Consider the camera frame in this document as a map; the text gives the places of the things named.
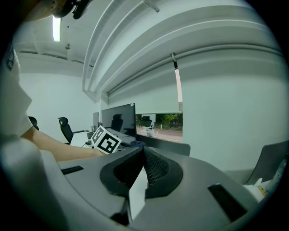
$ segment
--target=person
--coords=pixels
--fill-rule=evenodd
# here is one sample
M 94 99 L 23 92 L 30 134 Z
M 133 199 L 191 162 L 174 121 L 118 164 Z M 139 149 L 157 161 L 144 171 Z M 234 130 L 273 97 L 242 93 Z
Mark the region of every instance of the person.
M 57 13 L 66 1 L 57 0 L 50 2 L 53 6 L 47 5 L 47 1 L 45 5 L 38 4 L 34 9 L 34 14 L 29 15 L 29 21 Z M 38 149 L 50 151 L 57 162 L 104 155 L 97 149 L 73 147 L 61 143 L 33 127 L 26 113 L 32 100 L 19 85 L 20 64 L 12 47 L 12 42 L 4 55 L 1 69 L 0 100 L 1 105 L 3 105 L 2 112 L 4 113 L 1 117 L 0 125 L 3 135 L 17 135 L 29 140 Z

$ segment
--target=bottle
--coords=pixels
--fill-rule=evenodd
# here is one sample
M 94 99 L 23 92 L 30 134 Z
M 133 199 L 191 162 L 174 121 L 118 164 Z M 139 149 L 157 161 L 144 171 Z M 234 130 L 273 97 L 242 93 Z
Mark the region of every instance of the bottle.
M 283 172 L 284 172 L 284 169 L 286 167 L 286 164 L 287 164 L 287 161 L 288 161 L 288 157 L 289 157 L 289 154 L 287 153 L 284 157 L 284 159 L 281 161 L 278 169 L 277 169 L 277 172 L 275 173 L 273 179 L 271 180 L 271 182 L 268 184 L 267 186 L 267 194 L 268 195 L 271 195 L 277 188 L 279 182 L 280 182 L 280 179 L 283 175 Z

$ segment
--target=white shirt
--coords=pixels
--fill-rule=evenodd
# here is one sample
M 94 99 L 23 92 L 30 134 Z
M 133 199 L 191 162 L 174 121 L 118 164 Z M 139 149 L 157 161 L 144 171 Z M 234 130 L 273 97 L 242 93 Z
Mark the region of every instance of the white shirt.
M 6 65 L 6 60 L 1 64 L 0 83 L 0 125 L 4 135 L 23 135 L 32 124 L 26 114 L 31 104 L 31 98 L 19 85 L 20 64 L 16 52 L 11 71 Z

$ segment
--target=ceiling light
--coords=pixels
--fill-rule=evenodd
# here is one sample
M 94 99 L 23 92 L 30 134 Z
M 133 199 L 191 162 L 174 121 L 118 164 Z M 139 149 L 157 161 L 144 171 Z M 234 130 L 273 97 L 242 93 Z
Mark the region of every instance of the ceiling light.
M 56 42 L 60 42 L 60 28 L 61 28 L 61 19 L 55 18 L 53 16 L 53 40 Z

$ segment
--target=computer monitor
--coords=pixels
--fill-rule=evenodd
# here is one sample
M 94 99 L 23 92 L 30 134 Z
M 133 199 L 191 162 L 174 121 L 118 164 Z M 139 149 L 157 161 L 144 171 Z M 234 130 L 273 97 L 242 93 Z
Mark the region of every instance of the computer monitor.
M 113 107 L 101 112 L 103 127 L 125 143 L 136 137 L 135 104 Z
M 98 112 L 93 114 L 93 131 L 95 132 L 98 128 Z

